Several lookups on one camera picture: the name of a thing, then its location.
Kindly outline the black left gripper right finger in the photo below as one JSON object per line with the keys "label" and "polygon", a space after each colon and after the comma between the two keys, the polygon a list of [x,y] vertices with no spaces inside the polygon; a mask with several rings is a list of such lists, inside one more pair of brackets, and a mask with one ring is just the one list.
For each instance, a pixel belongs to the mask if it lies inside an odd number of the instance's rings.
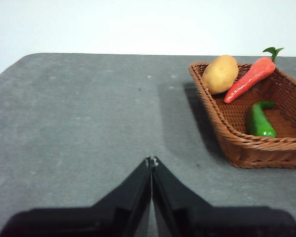
{"label": "black left gripper right finger", "polygon": [[171,237],[296,237],[296,220],[267,206],[212,206],[151,158],[158,232]]}

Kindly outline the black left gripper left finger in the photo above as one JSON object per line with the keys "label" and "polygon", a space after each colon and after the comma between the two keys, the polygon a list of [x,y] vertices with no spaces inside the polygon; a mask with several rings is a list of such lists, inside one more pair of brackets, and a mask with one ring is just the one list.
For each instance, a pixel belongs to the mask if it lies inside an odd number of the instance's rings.
{"label": "black left gripper left finger", "polygon": [[1,237],[132,237],[149,210],[152,164],[146,157],[101,200],[88,207],[36,208],[14,214]]}

